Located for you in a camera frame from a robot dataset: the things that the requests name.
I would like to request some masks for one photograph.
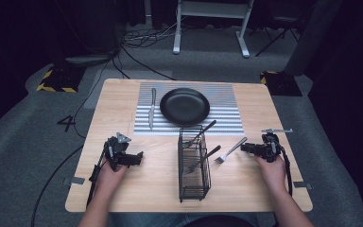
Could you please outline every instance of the black plate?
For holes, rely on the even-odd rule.
[[[197,125],[209,114],[208,99],[190,88],[178,88],[161,99],[161,112],[170,122],[180,126]]]

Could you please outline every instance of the striped placemat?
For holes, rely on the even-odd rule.
[[[209,129],[207,135],[244,135],[240,113],[235,102],[233,86],[231,84],[210,83],[161,83],[142,82],[138,96],[137,113],[134,122],[134,134],[146,135],[179,135],[180,127],[169,122],[161,113],[162,97],[169,91],[187,87],[201,92],[208,99],[210,112],[200,124],[205,127],[213,120],[216,124]],[[148,112],[151,108],[151,89],[156,89],[154,127],[148,124]]]

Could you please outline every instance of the white table frame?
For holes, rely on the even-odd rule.
[[[180,54],[181,52],[181,39],[182,39],[182,16],[204,16],[204,17],[224,17],[243,19],[243,24],[239,31],[236,31],[238,43],[240,44],[241,53],[244,58],[250,56],[249,49],[244,41],[244,33],[246,31],[247,22],[251,15],[253,0],[248,4],[227,4],[227,3],[208,3],[208,2],[189,2],[179,0],[178,14],[177,14],[177,27],[175,42],[173,46],[173,53]]]

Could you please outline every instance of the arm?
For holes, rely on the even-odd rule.
[[[79,227],[107,226],[108,210],[112,196],[127,169],[127,166],[121,166],[117,172],[114,172],[109,164],[105,164],[101,168],[93,199],[88,205],[81,222],[78,224]]]
[[[261,167],[280,226],[314,226],[285,189],[285,161],[280,156],[273,163],[258,156],[255,156],[255,161]]]

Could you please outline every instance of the black wire basket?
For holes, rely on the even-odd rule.
[[[186,148],[183,144],[193,140],[202,131],[196,128],[181,128],[179,155],[179,197],[183,200],[202,200],[211,188],[211,174],[208,159],[202,159],[207,153],[205,135],[202,133],[194,143]]]

